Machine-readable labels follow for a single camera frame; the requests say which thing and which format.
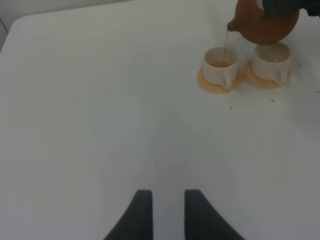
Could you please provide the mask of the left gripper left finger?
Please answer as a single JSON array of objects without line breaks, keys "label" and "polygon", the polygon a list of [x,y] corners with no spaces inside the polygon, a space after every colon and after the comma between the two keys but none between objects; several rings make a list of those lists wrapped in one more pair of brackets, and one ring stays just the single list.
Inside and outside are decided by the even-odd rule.
[{"label": "left gripper left finger", "polygon": [[153,194],[137,190],[126,211],[105,240],[151,240],[153,238]]}]

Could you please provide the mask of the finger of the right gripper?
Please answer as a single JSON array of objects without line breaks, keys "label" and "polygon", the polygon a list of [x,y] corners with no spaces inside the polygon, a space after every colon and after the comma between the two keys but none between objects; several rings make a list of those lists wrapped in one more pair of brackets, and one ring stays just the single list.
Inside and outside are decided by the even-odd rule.
[{"label": "finger of the right gripper", "polygon": [[311,17],[320,16],[319,0],[261,0],[266,18],[285,16],[305,9]]}]

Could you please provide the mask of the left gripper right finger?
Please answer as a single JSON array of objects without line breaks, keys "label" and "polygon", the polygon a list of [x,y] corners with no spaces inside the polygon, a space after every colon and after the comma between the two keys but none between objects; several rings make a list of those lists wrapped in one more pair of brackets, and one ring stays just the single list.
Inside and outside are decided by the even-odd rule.
[{"label": "left gripper right finger", "polygon": [[184,192],[186,240],[244,240],[198,189]]}]

